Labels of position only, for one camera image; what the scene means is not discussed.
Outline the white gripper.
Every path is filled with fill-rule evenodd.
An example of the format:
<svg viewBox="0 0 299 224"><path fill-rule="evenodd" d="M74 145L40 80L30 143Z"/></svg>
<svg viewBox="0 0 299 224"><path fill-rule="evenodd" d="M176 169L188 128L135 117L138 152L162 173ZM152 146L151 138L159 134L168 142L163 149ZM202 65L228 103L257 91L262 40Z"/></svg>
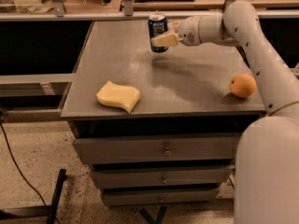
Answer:
<svg viewBox="0 0 299 224"><path fill-rule="evenodd" d="M183 21L170 21L167 24L168 32L153 37L150 41L155 47L175 47L180 42L185 46L199 46L200 16L189 17Z"/></svg>

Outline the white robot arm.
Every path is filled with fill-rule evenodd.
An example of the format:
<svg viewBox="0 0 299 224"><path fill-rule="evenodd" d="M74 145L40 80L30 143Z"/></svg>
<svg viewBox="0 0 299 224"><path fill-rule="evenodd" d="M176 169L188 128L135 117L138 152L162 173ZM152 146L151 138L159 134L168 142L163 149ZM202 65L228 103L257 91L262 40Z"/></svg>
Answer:
<svg viewBox="0 0 299 224"><path fill-rule="evenodd" d="M152 42L245 51L266 116L237 145L234 224L299 224L299 80L266 39L254 6L230 1L221 14L189 17Z"/></svg>

